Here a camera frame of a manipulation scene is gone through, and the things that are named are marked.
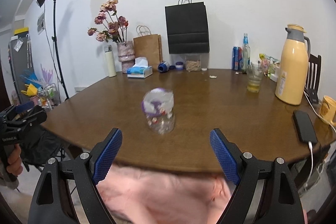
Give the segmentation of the person's left hand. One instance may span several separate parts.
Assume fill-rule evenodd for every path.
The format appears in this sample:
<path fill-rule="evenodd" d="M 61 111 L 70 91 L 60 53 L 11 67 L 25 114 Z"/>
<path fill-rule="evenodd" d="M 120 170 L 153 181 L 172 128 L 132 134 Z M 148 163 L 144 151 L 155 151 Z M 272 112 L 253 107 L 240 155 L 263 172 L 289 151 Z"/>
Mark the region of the person's left hand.
<path fill-rule="evenodd" d="M 22 160 L 21 160 L 21 148 L 19 144 L 15 145 L 14 150 L 7 159 L 8 166 L 7 172 L 13 174 L 14 176 L 19 176 L 22 171 Z"/>

